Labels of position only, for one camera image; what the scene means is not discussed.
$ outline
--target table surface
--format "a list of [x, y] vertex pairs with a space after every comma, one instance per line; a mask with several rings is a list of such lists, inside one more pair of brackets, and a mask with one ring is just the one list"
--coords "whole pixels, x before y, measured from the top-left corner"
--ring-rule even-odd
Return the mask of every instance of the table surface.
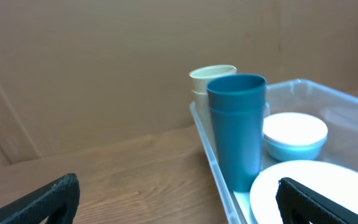
[[194, 126], [3, 168], [0, 207], [69, 172], [75, 223], [227, 222]]

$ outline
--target teal plastic cup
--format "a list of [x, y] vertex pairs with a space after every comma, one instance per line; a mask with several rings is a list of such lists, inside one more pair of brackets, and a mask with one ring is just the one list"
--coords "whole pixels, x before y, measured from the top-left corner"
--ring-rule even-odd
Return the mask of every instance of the teal plastic cup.
[[254, 74], [208, 83], [219, 166], [229, 190], [248, 192], [260, 172], [266, 84], [264, 77]]

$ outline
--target plastic container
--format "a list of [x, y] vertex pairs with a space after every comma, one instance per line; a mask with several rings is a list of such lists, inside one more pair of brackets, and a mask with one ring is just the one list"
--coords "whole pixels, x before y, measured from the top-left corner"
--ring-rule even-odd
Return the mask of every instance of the plastic container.
[[[357, 97], [308, 80], [292, 80], [269, 85], [267, 101], [272, 114], [295, 111], [311, 114], [323, 120], [329, 134], [317, 160], [358, 171]], [[218, 162], [196, 112], [195, 103], [190, 104], [190, 111], [200, 134], [228, 222], [255, 224], [249, 205], [249, 193], [227, 190]], [[262, 170], [278, 162], [264, 151]]]
[[328, 129], [310, 114], [284, 112], [264, 119], [264, 144], [280, 161], [316, 159], [327, 140]]

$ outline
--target plate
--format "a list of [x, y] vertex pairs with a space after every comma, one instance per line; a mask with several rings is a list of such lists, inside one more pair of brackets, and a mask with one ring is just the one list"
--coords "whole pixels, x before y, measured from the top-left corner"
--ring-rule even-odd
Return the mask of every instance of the plate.
[[358, 214], [358, 172], [327, 162], [290, 161], [265, 169], [252, 184], [250, 206], [259, 224], [283, 223], [275, 199], [283, 177], [291, 177]]

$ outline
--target stacked cups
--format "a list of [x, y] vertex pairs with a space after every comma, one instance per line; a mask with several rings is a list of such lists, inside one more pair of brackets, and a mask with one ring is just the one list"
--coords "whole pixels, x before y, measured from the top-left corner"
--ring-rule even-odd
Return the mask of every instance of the stacked cups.
[[208, 83], [219, 166], [229, 190], [248, 192], [262, 162], [264, 77], [229, 75]]
[[206, 85], [208, 82], [215, 78], [232, 75], [237, 72], [233, 65], [213, 65], [208, 67], [199, 68], [189, 73], [193, 80], [193, 94], [196, 101], [196, 110], [200, 116], [208, 140], [211, 147], [216, 153], [215, 140], [212, 131], [211, 116], [209, 115], [208, 95], [206, 93]]

